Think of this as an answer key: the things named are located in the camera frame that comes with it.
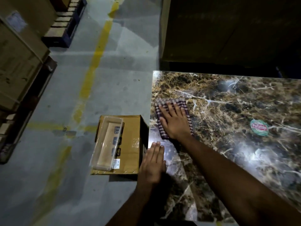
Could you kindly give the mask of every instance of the marble countertop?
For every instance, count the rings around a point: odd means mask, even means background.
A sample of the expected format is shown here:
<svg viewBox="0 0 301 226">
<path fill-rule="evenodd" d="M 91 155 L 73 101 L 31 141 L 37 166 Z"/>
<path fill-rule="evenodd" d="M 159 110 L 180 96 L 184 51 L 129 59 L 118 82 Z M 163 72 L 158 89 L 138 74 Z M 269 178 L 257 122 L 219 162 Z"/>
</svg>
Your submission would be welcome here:
<svg viewBox="0 0 301 226">
<path fill-rule="evenodd" d="M 172 178 L 163 218 L 235 222 L 185 150 L 161 139 L 154 101 L 178 97 L 186 98 L 197 139 L 301 211 L 301 80 L 154 71 L 149 146 L 165 146 Z"/>
</svg>

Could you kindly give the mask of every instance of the clear plastic case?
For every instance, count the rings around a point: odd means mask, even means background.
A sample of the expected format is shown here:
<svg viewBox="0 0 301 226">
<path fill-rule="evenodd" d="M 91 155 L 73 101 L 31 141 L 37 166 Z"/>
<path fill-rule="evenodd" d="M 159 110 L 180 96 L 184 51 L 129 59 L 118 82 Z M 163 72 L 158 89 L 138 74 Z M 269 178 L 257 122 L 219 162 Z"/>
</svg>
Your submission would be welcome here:
<svg viewBox="0 0 301 226">
<path fill-rule="evenodd" d="M 93 169 L 110 171 L 119 142 L 122 118 L 105 116 L 98 130 L 98 137 L 90 165 Z"/>
</svg>

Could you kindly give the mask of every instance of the concrete floor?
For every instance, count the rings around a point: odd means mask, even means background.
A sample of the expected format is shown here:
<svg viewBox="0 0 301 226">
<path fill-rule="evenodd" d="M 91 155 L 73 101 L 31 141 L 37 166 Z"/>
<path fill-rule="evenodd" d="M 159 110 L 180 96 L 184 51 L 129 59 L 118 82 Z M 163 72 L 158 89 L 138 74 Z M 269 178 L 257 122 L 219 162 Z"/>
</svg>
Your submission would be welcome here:
<svg viewBox="0 0 301 226">
<path fill-rule="evenodd" d="M 162 0 L 87 1 L 71 47 L 51 49 L 58 67 L 0 166 L 2 225 L 105 225 L 136 186 L 91 176 L 88 165 L 101 114 L 149 120 Z"/>
</svg>

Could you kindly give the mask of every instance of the open cardboard box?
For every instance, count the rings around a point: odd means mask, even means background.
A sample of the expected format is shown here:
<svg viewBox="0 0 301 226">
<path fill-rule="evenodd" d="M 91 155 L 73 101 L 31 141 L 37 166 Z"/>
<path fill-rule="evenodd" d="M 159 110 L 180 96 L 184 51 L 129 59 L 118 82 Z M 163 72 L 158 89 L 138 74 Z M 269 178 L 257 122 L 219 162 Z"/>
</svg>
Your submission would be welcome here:
<svg viewBox="0 0 301 226">
<path fill-rule="evenodd" d="M 103 118 L 109 115 L 102 115 L 99 119 L 96 131 L 95 142 L 98 138 L 99 127 Z M 115 164 L 111 171 L 92 169 L 92 175 L 134 175 L 138 174 L 142 162 L 142 154 L 148 146 L 148 125 L 141 115 L 113 116 L 123 119 L 123 128 L 116 150 Z"/>
</svg>

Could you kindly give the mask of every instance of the right hand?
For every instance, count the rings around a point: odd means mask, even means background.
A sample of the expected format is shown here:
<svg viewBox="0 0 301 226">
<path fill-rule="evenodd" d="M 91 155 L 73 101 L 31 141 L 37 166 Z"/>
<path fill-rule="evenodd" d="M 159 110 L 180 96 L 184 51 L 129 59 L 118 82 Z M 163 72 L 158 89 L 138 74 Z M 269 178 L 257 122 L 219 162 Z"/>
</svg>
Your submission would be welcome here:
<svg viewBox="0 0 301 226">
<path fill-rule="evenodd" d="M 173 109 L 170 102 L 167 102 L 169 113 L 163 108 L 163 106 L 159 106 L 163 117 L 160 117 L 160 122 L 167 132 L 168 136 L 171 139 L 178 140 L 186 135 L 190 135 L 189 123 L 187 120 L 187 116 L 184 108 L 179 108 L 179 106 L 175 103 Z"/>
</svg>

